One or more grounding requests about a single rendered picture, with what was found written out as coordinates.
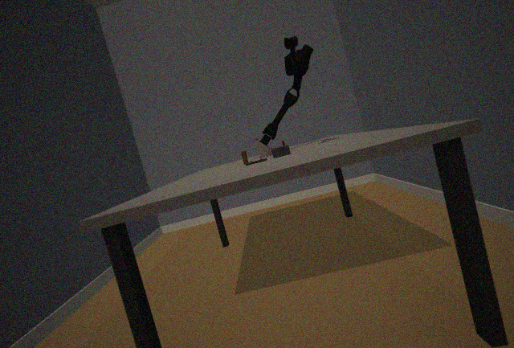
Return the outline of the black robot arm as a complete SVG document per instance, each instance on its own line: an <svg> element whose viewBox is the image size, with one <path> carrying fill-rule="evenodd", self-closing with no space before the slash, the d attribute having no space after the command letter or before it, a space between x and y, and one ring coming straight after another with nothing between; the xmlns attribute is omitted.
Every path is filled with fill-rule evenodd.
<svg viewBox="0 0 514 348"><path fill-rule="evenodd" d="M308 45L304 45L304 47L300 51L296 51L298 51L299 53L299 60L297 62L301 63L301 65L299 66L299 72L294 75L294 82L292 88L287 91L284 97L284 105L276 115L274 121L268 124L268 126L266 126L265 130L263 131L264 135L260 142L262 142L264 145L267 145L271 139L275 139L278 130L278 124L284 117L284 114L287 112L288 108L292 107L297 102L300 96L301 80L308 70L309 60L313 52L313 49ZM295 89L297 91L297 97L289 92L292 89Z"/></svg>

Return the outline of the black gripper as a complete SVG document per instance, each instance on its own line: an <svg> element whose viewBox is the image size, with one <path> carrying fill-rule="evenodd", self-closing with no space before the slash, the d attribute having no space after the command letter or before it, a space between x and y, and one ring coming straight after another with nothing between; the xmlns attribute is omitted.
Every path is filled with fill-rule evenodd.
<svg viewBox="0 0 514 348"><path fill-rule="evenodd" d="M298 41L296 37L292 37L290 39L284 39L284 47L286 49L290 49L290 54L285 56L285 71L287 76L295 75L299 72L299 66L301 63L298 63L299 53L295 52L295 47L298 46Z"/></svg>

